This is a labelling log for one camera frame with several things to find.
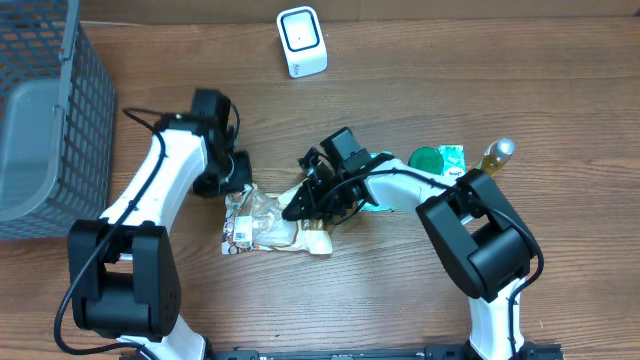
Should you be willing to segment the teal wet wipes pack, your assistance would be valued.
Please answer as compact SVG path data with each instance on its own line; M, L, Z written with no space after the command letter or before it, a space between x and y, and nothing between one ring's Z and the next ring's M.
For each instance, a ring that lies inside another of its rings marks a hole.
M389 206L382 205L373 205L371 203L366 202L362 207L362 211L365 212L393 212L395 208Z

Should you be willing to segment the Pantree snack bag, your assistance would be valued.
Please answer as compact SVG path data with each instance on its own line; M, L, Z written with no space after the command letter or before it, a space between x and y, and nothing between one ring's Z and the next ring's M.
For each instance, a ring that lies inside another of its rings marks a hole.
M252 184L240 192L227 194L222 254L284 251L331 255L332 241L322 220L287 221L282 217L282 211L300 186L276 194L265 193Z

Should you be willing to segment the green lid jar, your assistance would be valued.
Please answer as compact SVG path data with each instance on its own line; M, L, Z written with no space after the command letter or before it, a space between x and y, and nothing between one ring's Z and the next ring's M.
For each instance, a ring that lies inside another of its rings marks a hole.
M412 168L436 175L441 175L444 169L443 156L432 147L416 149L409 157L408 164Z

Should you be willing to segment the small teal tissue pack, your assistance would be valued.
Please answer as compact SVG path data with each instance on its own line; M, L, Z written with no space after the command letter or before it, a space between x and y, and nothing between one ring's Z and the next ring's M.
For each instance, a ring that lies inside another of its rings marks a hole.
M466 173L465 153L462 145L440 145L437 151L443 159L443 176L457 178Z

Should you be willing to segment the yellow liquid bottle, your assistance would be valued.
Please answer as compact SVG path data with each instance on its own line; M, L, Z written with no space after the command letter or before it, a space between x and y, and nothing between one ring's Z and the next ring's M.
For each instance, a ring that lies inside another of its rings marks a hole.
M501 170L516 152L516 144L511 138L501 138L493 142L474 166L490 176Z

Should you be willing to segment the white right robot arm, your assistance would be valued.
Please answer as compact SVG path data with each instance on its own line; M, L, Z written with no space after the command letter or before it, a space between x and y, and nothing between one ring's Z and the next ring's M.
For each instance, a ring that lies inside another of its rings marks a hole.
M287 221L342 223L365 203L417 216L441 264L468 297L471 359L525 359L520 296L544 269L540 246L497 184L473 169L455 180L372 156L344 127L299 160L306 174Z

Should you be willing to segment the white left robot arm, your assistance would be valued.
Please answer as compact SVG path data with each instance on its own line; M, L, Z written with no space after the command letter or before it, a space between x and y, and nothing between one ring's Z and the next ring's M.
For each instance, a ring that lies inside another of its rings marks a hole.
M180 314L181 285L169 234L188 193L240 192L252 182L236 150L236 105L216 89L195 91L184 113L156 112L149 152L120 197L68 236L70 285L53 336L67 354L130 348L138 359L211 359L209 340Z

